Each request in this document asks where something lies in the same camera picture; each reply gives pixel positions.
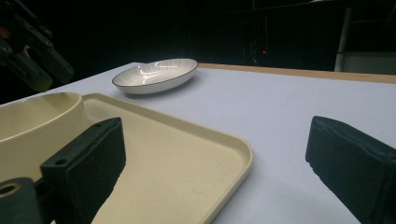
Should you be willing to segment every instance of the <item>wooden table edge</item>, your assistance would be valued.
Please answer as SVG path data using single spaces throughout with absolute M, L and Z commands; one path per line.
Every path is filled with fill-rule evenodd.
M 396 76 L 393 75 L 329 72 L 329 71 L 300 70 L 300 69 L 273 68 L 273 67 L 256 67 L 256 66 L 219 64 L 219 63 L 199 63 L 199 67 L 266 73 L 266 74 L 275 74 L 275 75 L 297 76 L 297 77 L 318 77 L 318 78 L 327 78 L 327 79 L 341 79 L 341 80 L 396 84 Z

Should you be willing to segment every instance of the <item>beige tray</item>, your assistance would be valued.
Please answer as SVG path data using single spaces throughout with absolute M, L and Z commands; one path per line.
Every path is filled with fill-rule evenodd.
M 101 94 L 89 117 L 121 117 L 126 166 L 94 223 L 208 223 L 248 175 L 244 140 Z

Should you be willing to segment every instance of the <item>black foam block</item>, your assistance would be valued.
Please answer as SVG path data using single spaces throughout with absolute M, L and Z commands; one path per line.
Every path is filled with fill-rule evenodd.
M 396 223 L 396 150 L 344 122 L 313 117 L 305 154 L 362 223 Z

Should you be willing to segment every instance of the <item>white table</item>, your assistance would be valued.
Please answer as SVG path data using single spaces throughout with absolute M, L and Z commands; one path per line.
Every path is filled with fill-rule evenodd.
M 170 91 L 132 95 L 112 78 L 138 63 L 44 92 L 100 92 L 247 140 L 253 168 L 213 223 L 359 223 L 304 159 L 313 116 L 396 147 L 396 86 L 199 67 Z

